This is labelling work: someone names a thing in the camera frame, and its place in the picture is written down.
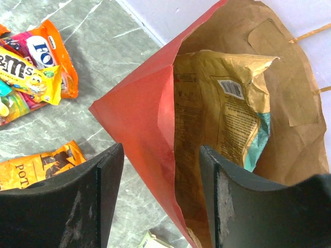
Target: barcode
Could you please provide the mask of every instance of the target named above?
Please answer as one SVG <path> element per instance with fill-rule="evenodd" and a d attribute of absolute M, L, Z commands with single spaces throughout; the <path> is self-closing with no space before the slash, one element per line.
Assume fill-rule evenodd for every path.
<path fill-rule="evenodd" d="M 232 95 L 239 99 L 244 99 L 242 86 L 232 80 L 218 80 L 225 94 Z"/>

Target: yellow candy wrapper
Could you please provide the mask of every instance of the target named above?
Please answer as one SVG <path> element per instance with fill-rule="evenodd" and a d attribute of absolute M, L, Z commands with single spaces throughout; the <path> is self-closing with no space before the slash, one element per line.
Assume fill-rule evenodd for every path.
<path fill-rule="evenodd" d="M 38 70 L 1 46 L 0 79 L 13 89 L 34 96 L 36 102 L 58 105 L 61 100 L 61 66 Z"/>
<path fill-rule="evenodd" d="M 85 161 L 77 143 L 70 141 L 55 152 L 44 152 L 0 163 L 0 191 L 25 189 Z"/>

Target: wrapper logo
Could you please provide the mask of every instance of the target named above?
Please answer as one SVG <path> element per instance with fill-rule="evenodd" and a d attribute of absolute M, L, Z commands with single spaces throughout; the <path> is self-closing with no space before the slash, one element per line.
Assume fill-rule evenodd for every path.
<path fill-rule="evenodd" d="M 38 68 L 43 69 L 55 66 L 55 59 L 48 42 L 41 36 L 32 36 L 26 40 L 27 48 L 33 59 L 37 62 Z"/>

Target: marble floor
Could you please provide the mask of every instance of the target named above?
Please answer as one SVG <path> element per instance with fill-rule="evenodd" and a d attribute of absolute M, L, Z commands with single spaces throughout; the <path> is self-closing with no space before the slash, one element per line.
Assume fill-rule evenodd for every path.
<path fill-rule="evenodd" d="M 61 31 L 80 77 L 80 94 L 1 127 L 0 162 L 55 150 L 70 140 L 87 159 L 110 147 L 114 140 L 88 107 L 159 48 L 115 0 L 0 1 L 0 22 L 13 33 L 45 19 Z M 175 248 L 188 247 L 126 160 L 108 247 L 137 247 L 148 229 Z"/>

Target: gift bag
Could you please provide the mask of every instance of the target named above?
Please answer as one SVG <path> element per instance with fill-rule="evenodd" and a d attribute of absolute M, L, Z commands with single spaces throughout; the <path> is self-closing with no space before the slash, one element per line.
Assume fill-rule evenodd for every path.
<path fill-rule="evenodd" d="M 292 185 L 328 172 L 326 124 L 309 61 L 275 13 L 254 0 L 220 1 L 101 99 L 90 111 L 124 150 L 141 178 L 193 247 L 212 247 L 205 202 L 176 198 L 186 187 L 176 174 L 174 61 L 212 50 L 277 56 L 264 73 L 271 135 L 254 172 Z M 187 164 L 190 183 L 199 168 Z"/>

